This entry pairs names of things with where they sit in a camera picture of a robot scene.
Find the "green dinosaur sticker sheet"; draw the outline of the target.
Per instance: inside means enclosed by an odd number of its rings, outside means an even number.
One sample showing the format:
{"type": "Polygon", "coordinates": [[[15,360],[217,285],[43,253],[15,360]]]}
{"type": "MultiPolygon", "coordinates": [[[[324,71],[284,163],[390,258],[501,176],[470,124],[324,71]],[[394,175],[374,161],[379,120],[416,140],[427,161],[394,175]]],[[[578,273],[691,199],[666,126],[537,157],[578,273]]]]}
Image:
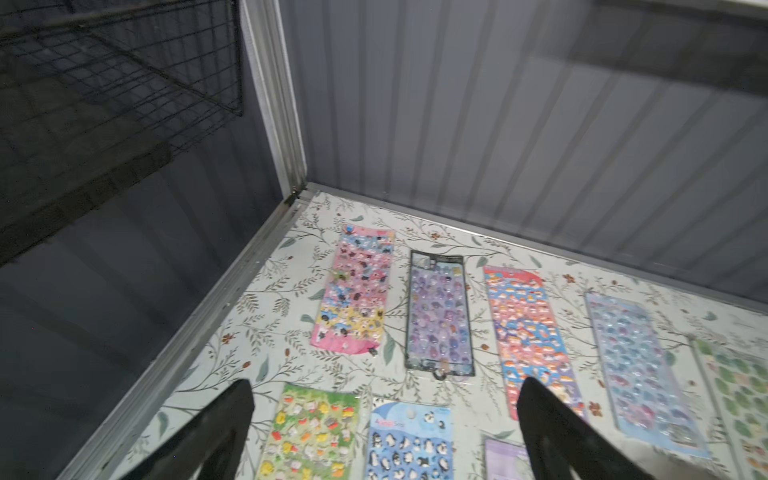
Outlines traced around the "green dinosaur sticker sheet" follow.
{"type": "Polygon", "coordinates": [[[691,339],[742,479],[767,477],[767,364],[724,345],[691,339]]]}

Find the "purple sticker sheet black border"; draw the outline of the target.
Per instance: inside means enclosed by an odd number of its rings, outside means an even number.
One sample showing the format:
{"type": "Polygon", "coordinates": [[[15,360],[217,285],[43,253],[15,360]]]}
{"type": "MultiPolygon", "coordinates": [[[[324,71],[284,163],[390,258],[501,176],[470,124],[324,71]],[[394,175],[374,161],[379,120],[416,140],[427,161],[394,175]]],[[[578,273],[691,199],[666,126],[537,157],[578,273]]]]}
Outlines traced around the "purple sticker sheet black border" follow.
{"type": "Polygon", "coordinates": [[[475,375],[462,256],[410,252],[405,366],[438,380],[475,375]]]}

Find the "green yellow animal sticker sheet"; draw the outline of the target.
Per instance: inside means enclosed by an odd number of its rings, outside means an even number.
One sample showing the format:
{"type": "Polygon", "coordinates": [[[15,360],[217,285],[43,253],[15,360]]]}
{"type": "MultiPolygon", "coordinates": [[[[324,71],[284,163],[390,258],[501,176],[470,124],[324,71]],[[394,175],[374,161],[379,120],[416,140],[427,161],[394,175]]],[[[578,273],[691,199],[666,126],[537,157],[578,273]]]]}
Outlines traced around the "green yellow animal sticker sheet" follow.
{"type": "Polygon", "coordinates": [[[360,413],[352,393],[287,384],[255,477],[347,479],[360,413]]]}

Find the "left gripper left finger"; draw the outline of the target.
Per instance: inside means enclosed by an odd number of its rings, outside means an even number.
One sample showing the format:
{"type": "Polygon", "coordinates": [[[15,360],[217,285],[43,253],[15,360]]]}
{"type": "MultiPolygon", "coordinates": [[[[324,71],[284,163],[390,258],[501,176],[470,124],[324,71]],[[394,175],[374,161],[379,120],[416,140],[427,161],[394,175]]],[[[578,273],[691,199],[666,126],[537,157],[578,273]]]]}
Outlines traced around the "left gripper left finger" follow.
{"type": "Polygon", "coordinates": [[[126,479],[233,479],[254,412],[251,384],[233,382],[126,479]]]}

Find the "pink cat sticker sheet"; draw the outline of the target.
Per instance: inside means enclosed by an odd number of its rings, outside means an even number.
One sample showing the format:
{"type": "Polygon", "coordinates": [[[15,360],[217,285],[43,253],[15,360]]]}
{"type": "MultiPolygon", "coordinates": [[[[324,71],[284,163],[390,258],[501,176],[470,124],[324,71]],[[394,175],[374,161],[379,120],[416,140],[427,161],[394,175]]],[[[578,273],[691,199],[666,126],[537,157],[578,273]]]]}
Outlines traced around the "pink cat sticker sheet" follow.
{"type": "Polygon", "coordinates": [[[384,323],[395,232],[346,224],[341,232],[311,345],[329,352],[374,355],[384,323]]]}

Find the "lilac sweets sticker sheet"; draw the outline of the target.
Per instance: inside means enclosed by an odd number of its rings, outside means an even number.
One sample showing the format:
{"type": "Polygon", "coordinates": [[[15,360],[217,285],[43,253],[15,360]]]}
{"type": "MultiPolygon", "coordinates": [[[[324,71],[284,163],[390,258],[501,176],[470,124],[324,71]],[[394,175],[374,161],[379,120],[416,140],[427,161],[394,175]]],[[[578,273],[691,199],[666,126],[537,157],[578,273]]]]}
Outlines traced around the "lilac sweets sticker sheet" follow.
{"type": "Polygon", "coordinates": [[[487,438],[485,478],[488,480],[533,480],[527,449],[524,446],[487,438]]]}

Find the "blue penguin sticker sheet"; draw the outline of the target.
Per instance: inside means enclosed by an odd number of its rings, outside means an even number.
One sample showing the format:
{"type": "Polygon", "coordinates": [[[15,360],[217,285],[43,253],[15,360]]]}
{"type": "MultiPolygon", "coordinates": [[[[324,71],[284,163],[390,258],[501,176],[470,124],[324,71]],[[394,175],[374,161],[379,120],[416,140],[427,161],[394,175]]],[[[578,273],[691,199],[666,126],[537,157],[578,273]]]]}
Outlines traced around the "blue penguin sticker sheet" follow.
{"type": "Polygon", "coordinates": [[[365,479],[451,479],[453,419],[447,407],[380,401],[369,422],[365,479]]]}

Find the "pale blue jewel sticker sheet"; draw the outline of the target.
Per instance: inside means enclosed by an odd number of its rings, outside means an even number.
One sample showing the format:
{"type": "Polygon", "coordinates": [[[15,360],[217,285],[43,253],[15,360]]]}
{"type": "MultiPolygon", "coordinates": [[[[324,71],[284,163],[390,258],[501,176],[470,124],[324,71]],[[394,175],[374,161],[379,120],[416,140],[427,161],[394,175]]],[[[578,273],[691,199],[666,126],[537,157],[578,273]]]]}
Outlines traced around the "pale blue jewel sticker sheet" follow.
{"type": "Polygon", "coordinates": [[[594,292],[585,294],[585,303],[619,430],[658,448],[709,459],[648,312],[594,292]]]}

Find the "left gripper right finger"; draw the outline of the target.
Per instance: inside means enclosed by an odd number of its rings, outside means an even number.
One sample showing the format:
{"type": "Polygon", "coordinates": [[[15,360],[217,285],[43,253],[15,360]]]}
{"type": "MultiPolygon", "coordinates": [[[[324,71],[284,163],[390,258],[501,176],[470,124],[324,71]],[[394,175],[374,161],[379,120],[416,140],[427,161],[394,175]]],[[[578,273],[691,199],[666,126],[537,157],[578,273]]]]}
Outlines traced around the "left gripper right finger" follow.
{"type": "Polygon", "coordinates": [[[516,411],[536,479],[649,479],[534,377],[524,380],[516,411]]]}

